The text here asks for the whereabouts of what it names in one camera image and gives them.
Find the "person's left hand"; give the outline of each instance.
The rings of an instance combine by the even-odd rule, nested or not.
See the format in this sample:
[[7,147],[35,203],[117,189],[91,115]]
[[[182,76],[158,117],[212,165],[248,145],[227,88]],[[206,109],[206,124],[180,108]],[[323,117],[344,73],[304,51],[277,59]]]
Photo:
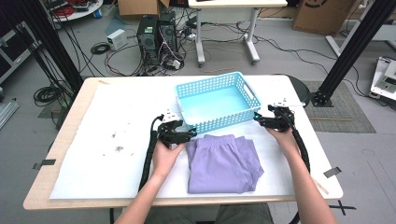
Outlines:
[[179,144],[175,149],[167,148],[161,141],[157,141],[153,154],[154,171],[152,175],[166,178],[175,165],[177,155],[183,150],[185,144]]

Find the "purple cloth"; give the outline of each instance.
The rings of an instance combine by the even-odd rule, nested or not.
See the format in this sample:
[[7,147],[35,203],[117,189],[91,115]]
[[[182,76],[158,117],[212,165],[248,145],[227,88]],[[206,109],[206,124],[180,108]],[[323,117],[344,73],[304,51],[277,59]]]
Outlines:
[[189,193],[243,193],[256,189],[263,169],[252,140],[233,135],[194,139],[186,145]]

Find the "forearm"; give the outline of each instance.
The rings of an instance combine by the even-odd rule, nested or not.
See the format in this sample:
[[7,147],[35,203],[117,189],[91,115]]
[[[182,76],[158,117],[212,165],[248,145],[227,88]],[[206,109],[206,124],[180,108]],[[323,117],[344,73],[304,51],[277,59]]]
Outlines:
[[285,154],[291,170],[297,206],[302,223],[336,223],[335,217],[319,193],[297,148]]
[[117,219],[116,224],[144,223],[165,177],[153,175]]

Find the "blue plastic basket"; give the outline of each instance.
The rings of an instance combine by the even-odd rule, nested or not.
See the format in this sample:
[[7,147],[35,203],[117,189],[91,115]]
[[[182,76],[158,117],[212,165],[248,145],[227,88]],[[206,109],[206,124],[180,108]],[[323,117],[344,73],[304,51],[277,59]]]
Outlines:
[[206,133],[253,119],[262,103],[240,72],[176,86],[185,123]]

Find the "gray carpet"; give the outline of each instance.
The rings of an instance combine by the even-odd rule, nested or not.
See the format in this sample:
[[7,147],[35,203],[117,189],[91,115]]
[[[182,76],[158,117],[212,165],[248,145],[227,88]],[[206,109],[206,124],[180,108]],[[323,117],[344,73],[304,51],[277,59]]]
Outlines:
[[[311,92],[315,92],[322,82],[303,81],[303,83]],[[344,82],[335,90],[331,100],[333,107],[314,107],[310,103],[305,108],[306,115],[316,132],[376,133]]]

